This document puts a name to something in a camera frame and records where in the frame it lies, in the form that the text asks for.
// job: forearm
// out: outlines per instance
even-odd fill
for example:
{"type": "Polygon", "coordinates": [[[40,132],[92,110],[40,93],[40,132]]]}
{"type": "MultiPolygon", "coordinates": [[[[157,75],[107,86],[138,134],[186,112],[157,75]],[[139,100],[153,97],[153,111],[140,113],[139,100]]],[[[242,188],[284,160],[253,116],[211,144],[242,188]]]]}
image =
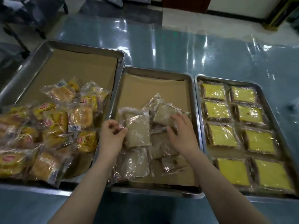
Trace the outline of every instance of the forearm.
{"type": "Polygon", "coordinates": [[[198,149],[187,160],[219,223],[269,223],[198,149]]]}
{"type": "Polygon", "coordinates": [[[98,158],[48,223],[92,223],[112,166],[113,162],[98,158]]]}

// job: cart wheel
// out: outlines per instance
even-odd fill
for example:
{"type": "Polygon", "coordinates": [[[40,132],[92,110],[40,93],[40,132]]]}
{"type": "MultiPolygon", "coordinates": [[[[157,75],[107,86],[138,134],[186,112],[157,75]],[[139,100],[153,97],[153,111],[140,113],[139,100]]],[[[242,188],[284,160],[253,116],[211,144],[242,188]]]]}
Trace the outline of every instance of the cart wheel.
{"type": "Polygon", "coordinates": [[[30,51],[24,51],[21,53],[23,59],[26,59],[30,55],[30,51]]]}
{"type": "Polygon", "coordinates": [[[5,32],[6,34],[8,34],[9,36],[12,36],[10,30],[7,29],[7,27],[3,26],[2,28],[3,28],[3,30],[4,30],[4,32],[5,32]]]}
{"type": "Polygon", "coordinates": [[[67,15],[69,14],[69,9],[67,5],[63,5],[64,13],[67,15]]]}
{"type": "Polygon", "coordinates": [[[39,34],[39,37],[42,39],[47,39],[46,34],[43,31],[40,31],[38,29],[35,29],[35,31],[39,34]]]}

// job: hand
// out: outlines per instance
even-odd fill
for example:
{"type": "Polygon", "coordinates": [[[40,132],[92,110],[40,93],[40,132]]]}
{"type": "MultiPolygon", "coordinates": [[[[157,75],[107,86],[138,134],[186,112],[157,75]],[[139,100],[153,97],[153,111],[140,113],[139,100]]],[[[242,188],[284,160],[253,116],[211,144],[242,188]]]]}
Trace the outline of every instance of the hand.
{"type": "Polygon", "coordinates": [[[114,162],[121,147],[123,140],[128,133],[128,128],[121,129],[119,123],[115,120],[106,120],[103,122],[100,135],[99,158],[108,162],[114,162]]]}
{"type": "Polygon", "coordinates": [[[177,113],[171,118],[176,120],[178,133],[176,135],[171,127],[166,127],[170,142],[180,154],[188,159],[188,156],[192,155],[194,151],[200,151],[192,122],[181,113],[177,113]]]}

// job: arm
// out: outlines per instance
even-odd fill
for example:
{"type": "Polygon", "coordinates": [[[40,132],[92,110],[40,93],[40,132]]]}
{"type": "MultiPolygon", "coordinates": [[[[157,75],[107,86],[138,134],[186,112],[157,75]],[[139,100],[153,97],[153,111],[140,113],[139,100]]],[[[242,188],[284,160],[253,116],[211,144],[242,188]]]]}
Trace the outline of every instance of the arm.
{"type": "Polygon", "coordinates": [[[107,180],[128,132],[127,128],[123,128],[118,134],[113,134],[119,130],[115,120],[107,120],[103,123],[100,152],[96,162],[48,224],[93,222],[107,180]]]}
{"type": "Polygon", "coordinates": [[[167,127],[174,148],[194,169],[199,184],[219,223],[270,223],[200,151],[191,121],[186,115],[172,116],[178,133],[167,127]]]}

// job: metal baking tray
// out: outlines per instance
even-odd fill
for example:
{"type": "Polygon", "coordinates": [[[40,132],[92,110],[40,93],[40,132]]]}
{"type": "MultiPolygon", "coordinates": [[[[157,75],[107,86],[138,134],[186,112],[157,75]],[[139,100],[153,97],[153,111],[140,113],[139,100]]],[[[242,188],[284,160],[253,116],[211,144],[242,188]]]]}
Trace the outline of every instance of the metal baking tray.
{"type": "MultiPolygon", "coordinates": [[[[272,112],[272,109],[261,89],[261,87],[256,84],[256,83],[252,83],[252,82],[242,82],[242,81],[235,81],[235,80],[229,80],[229,79],[220,79],[220,78],[213,78],[213,77],[207,77],[204,75],[196,75],[194,77],[194,81],[195,81],[195,87],[196,87],[196,97],[197,97],[197,106],[199,109],[199,119],[200,119],[200,129],[201,129],[201,136],[202,136],[202,144],[203,144],[203,150],[204,153],[209,156],[208,154],[208,150],[207,150],[207,143],[206,143],[206,131],[205,131],[205,120],[202,114],[202,106],[201,106],[201,97],[200,97],[200,92],[198,89],[198,84],[197,82],[199,82],[199,80],[202,81],[208,81],[208,82],[218,82],[218,83],[224,83],[227,85],[231,85],[231,86],[245,86],[245,87],[252,87],[255,89],[256,93],[257,93],[257,97],[259,99],[260,104],[262,105],[262,108],[267,116],[267,118],[269,119],[268,125],[270,127],[270,129],[272,129],[275,134],[276,134],[276,139],[278,140],[279,144],[280,144],[280,152],[281,152],[281,157],[279,158],[279,160],[284,161],[286,163],[288,163],[288,171],[289,174],[292,177],[292,180],[294,182],[295,185],[295,189],[297,191],[297,193],[299,192],[299,172],[298,172],[298,164],[296,161],[294,161],[292,159],[293,155],[292,155],[292,151],[289,149],[287,142],[285,140],[285,137],[283,135],[283,133],[280,130],[280,127],[278,125],[278,122],[272,112]]],[[[269,157],[269,155],[261,155],[261,157],[263,158],[272,158],[269,157]]],[[[294,200],[294,199],[298,199],[296,196],[294,197],[281,197],[281,196],[277,196],[275,194],[251,194],[251,195],[247,195],[248,199],[250,201],[263,201],[263,200],[267,200],[267,201],[273,201],[273,200],[294,200]]]]}
{"type": "MultiPolygon", "coordinates": [[[[184,80],[188,82],[190,105],[191,105],[191,115],[192,123],[196,133],[196,137],[200,142],[200,149],[202,150],[202,139],[200,134],[199,125],[199,115],[196,103],[196,92],[195,84],[191,75],[180,74],[170,71],[154,70],[154,69],[141,69],[135,67],[125,67],[123,69],[117,90],[114,91],[112,95],[111,102],[111,112],[107,113],[106,119],[114,119],[116,113],[118,112],[117,106],[119,97],[122,91],[122,83],[125,74],[132,74],[142,77],[158,78],[158,79],[168,79],[168,80],[184,80]]],[[[130,183],[130,184],[115,184],[110,188],[111,191],[120,193],[134,193],[134,194],[147,194],[147,195],[161,195],[161,196],[179,196],[179,197],[189,197],[194,199],[200,199],[204,197],[204,193],[201,188],[195,186],[168,186],[164,187],[162,184],[149,184],[149,183],[130,183]]]]}
{"type": "MultiPolygon", "coordinates": [[[[116,90],[124,67],[125,53],[123,51],[90,47],[62,41],[45,41],[18,68],[15,77],[0,92],[0,106],[15,104],[21,99],[36,76],[39,74],[44,64],[52,56],[52,52],[55,49],[117,58],[118,61],[113,85],[113,90],[116,90]]],[[[53,188],[48,184],[43,184],[41,182],[24,183],[13,179],[0,179],[0,188],[67,196],[71,194],[83,176],[84,175],[79,175],[62,182],[59,189],[53,188]]]]}

